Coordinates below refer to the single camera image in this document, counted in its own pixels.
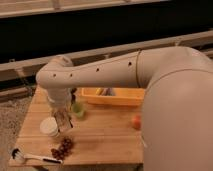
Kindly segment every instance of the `wooden table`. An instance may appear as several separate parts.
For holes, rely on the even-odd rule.
[[[74,139],[72,154],[64,160],[64,165],[81,164],[140,164],[143,162],[141,133],[131,127],[131,117],[141,113],[141,107],[106,106],[87,104],[83,101],[85,118],[73,116],[74,128],[66,133]],[[25,117],[15,147],[25,153],[51,156],[51,148],[59,142],[40,133],[41,121],[50,116],[45,91],[37,88]],[[21,166],[12,158],[10,166]],[[53,165],[37,160],[28,160],[25,166]]]

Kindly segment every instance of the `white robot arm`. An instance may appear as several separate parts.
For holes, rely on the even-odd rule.
[[[70,100],[70,87],[146,88],[145,171],[213,170],[213,64],[204,54],[169,47],[70,66],[60,57],[37,74],[53,106]]]

